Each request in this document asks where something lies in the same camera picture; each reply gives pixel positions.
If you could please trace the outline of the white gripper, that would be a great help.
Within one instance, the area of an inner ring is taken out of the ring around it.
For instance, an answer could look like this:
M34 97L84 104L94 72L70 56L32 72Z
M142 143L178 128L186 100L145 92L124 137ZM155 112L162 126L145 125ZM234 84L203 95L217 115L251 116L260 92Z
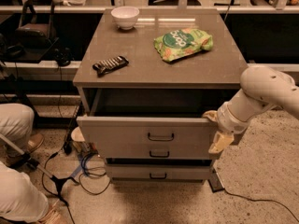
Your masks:
M213 142L208 150L209 154L221 153L235 140L233 134L243 133L249 127L248 121L241 121L233 115L229 110L227 102L223 103L217 111L206 111L202 117L213 122L218 122L219 129L221 130L221 132L216 131Z

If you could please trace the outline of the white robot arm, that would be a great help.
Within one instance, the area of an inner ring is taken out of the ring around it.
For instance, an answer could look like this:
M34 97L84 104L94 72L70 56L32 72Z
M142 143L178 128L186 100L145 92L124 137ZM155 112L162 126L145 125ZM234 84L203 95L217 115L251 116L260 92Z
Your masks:
M291 76L269 66L253 65L241 74L240 87L218 110L203 114L218 124L210 154L222 152L233 143L236 134L249 127L254 117L273 107L281 107L299 119L299 88Z

